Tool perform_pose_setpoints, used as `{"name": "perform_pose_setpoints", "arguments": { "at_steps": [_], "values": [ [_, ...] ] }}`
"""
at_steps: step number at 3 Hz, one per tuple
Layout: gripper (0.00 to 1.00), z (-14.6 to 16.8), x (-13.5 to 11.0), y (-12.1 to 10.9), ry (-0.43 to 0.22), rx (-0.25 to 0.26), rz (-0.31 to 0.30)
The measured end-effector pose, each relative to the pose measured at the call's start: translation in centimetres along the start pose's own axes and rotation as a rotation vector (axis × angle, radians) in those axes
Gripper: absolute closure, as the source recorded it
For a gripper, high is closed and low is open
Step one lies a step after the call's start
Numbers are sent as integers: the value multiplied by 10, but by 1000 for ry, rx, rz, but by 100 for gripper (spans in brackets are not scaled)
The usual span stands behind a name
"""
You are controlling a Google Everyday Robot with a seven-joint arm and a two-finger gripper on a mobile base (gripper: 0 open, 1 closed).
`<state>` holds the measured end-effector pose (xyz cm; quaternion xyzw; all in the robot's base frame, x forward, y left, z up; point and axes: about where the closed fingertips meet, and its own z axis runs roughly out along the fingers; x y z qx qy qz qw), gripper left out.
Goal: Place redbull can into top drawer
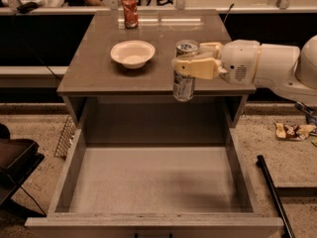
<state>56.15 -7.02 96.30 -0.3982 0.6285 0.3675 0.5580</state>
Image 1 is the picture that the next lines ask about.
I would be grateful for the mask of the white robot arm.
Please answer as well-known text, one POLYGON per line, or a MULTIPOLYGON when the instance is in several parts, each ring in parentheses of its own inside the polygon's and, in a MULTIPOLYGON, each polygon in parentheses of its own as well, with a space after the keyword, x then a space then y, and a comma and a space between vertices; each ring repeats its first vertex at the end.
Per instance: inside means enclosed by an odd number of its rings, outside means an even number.
POLYGON ((179 56, 171 64, 185 77, 220 77, 230 84, 252 84, 288 100, 317 104, 316 36, 302 48, 248 40, 202 43, 196 55, 179 56))

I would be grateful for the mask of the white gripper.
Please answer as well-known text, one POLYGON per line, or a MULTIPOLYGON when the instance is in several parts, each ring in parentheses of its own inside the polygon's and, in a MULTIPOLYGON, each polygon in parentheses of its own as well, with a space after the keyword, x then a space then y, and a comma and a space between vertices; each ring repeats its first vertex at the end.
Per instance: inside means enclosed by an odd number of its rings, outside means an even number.
POLYGON ((224 46, 219 42, 201 43, 199 52, 212 58, 175 58, 171 64, 176 72, 185 76, 213 79, 221 74, 230 84, 249 85, 252 83, 260 48, 259 42, 246 40, 236 40, 224 46))

